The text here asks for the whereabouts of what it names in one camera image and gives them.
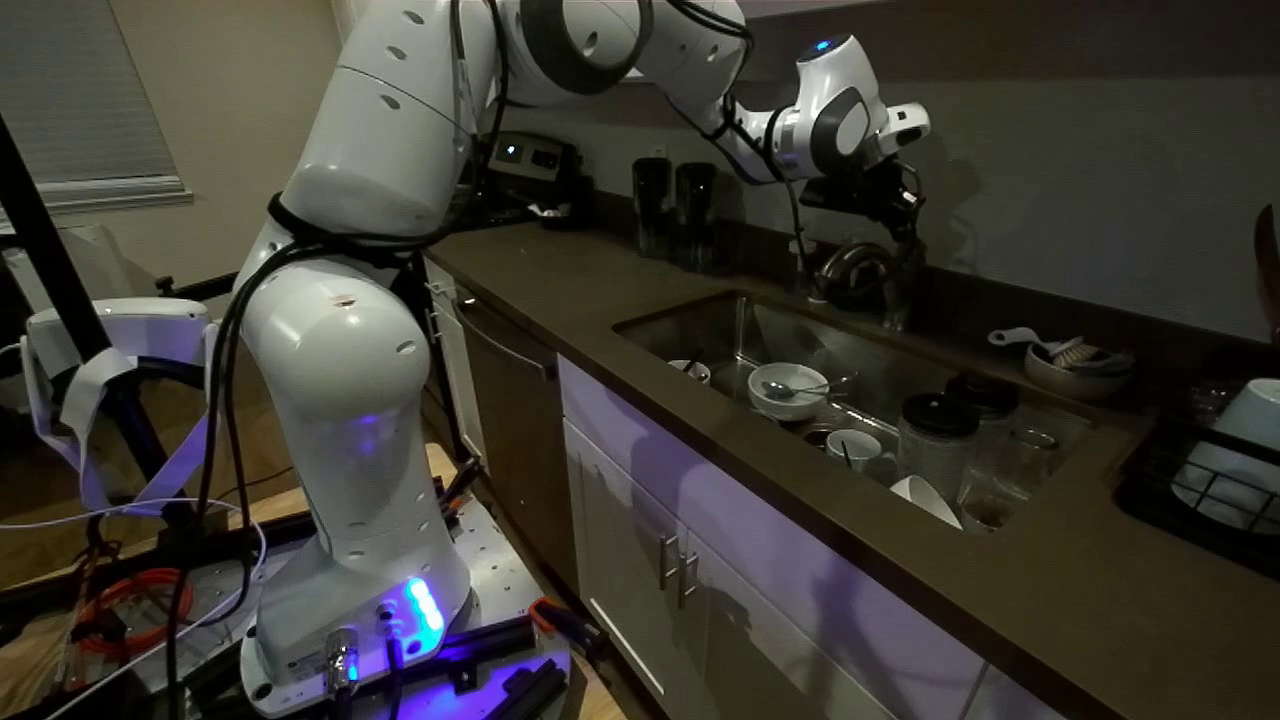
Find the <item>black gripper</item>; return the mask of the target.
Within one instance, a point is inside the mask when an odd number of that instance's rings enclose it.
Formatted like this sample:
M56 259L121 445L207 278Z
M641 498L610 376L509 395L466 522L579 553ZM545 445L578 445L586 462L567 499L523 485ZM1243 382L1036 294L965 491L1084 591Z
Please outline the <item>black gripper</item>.
M866 217L892 239L912 239L926 209L926 189L912 165L889 157L868 171L808 179L803 199L813 209Z

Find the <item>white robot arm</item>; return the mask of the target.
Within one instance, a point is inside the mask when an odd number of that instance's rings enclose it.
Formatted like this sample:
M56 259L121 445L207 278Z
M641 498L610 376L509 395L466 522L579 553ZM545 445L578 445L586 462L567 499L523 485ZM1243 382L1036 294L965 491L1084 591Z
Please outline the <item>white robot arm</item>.
M732 98L735 0L370 0L304 154L269 203L223 325L286 427L317 536L263 583L241 646L251 693L351 689L439 649L467 600L426 481L428 342L394 281L451 234L479 118L644 76L753 183L857 183L928 112L889 105L862 40L796 62L796 98Z

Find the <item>robot base mounting table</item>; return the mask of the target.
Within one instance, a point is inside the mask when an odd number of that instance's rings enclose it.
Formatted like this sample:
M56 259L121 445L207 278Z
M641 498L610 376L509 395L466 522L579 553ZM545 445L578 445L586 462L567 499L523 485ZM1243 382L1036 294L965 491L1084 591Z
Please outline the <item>robot base mounting table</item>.
M195 588L181 600L181 679L195 720L485 720L540 716L573 673L566 632L535 615L535 583L474 504L461 522L461 553L476 591L461 619L443 619L426 580L406 580L374 607L374 626L343 626L323 649L314 679L238 679L238 659L255 640L255 626L231 612L241 575L223 556L203 561ZM103 569L108 583L80 607L56 600L80 591L80 575L61 588L15 591L8 626L27 626L6 646L6 720L144 720L148 702L165 702L165 612L172 580L144 556Z

